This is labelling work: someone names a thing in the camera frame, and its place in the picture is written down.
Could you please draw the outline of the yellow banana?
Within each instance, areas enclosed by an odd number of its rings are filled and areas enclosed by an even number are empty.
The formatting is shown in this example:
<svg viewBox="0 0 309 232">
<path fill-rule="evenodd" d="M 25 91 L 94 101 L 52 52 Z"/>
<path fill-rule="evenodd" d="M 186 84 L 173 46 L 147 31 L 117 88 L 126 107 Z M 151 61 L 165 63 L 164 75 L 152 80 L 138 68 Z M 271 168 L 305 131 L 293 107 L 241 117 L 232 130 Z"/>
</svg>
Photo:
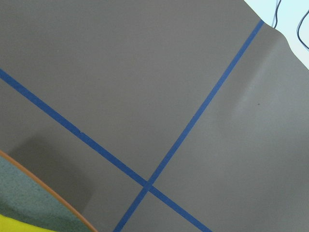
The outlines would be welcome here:
<svg viewBox="0 0 309 232">
<path fill-rule="evenodd" d="M 1 232 L 54 232 L 53 230 L 30 225 L 10 217 L 0 216 Z"/>
</svg>

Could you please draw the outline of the grey square plate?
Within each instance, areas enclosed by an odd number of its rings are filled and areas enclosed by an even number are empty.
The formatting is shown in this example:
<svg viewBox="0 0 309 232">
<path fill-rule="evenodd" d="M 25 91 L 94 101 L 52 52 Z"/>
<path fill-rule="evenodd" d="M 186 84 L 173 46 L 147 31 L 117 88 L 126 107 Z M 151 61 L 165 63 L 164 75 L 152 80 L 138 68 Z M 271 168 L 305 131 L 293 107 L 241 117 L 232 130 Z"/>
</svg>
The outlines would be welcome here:
<svg viewBox="0 0 309 232">
<path fill-rule="evenodd" d="M 56 162 L 43 156 L 0 153 L 0 215 L 55 232 L 97 229 L 53 187 Z"/>
</svg>

